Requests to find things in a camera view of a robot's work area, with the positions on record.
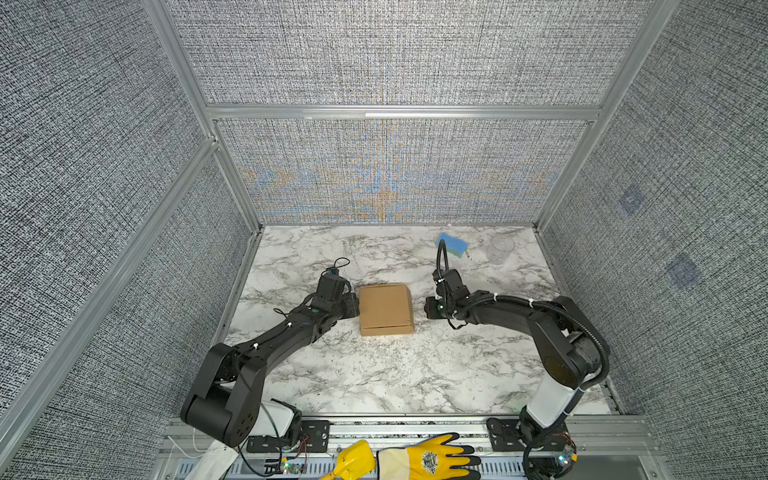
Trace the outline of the brown cardboard box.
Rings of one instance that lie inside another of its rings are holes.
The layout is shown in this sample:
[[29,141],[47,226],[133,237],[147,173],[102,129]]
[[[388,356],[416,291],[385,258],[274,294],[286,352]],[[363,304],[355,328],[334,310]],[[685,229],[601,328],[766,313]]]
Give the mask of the brown cardboard box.
[[359,308],[362,336],[407,335],[414,332],[413,302],[405,284],[363,286]]

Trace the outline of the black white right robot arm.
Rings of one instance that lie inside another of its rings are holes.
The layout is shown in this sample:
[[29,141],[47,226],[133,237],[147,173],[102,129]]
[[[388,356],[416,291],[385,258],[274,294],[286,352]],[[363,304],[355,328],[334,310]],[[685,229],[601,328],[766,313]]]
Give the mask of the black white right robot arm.
[[545,375],[519,415],[522,445],[536,448],[559,433],[584,393],[608,376],[610,347],[571,298],[539,301],[470,291],[456,269],[436,268],[433,280],[436,295],[424,306],[429,319],[445,319],[455,330],[490,325],[533,339]]

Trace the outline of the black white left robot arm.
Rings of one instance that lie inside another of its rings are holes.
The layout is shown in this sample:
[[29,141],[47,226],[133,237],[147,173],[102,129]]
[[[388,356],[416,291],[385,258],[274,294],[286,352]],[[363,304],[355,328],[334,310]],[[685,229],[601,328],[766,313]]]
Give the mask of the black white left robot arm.
[[268,374],[338,321],[358,315],[359,299],[349,280],[337,268],[326,270],[315,292],[281,323],[236,345],[211,347],[183,403],[181,421],[229,447],[241,444],[257,422]]

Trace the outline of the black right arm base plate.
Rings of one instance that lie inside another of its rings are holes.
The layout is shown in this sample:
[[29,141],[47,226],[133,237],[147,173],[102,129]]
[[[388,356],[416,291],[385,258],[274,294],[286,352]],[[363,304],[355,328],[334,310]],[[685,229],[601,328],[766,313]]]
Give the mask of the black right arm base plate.
[[[499,418],[492,417],[486,420],[488,439],[494,452],[523,453],[526,448],[526,439],[533,439],[540,428],[532,423],[530,433],[521,431],[518,417]],[[553,432],[544,440],[537,443],[533,452],[559,452],[567,446],[575,447],[575,442],[570,436],[567,425],[561,422]]]

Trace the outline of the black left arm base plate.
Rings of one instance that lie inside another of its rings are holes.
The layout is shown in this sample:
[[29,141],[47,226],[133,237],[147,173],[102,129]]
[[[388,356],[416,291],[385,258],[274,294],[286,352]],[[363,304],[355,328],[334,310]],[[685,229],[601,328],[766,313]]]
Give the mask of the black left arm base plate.
[[330,422],[325,420],[300,420],[287,428],[278,440],[274,436],[251,435],[248,437],[247,453],[276,453],[279,447],[285,453],[295,455],[300,446],[307,453],[326,453],[330,439]]

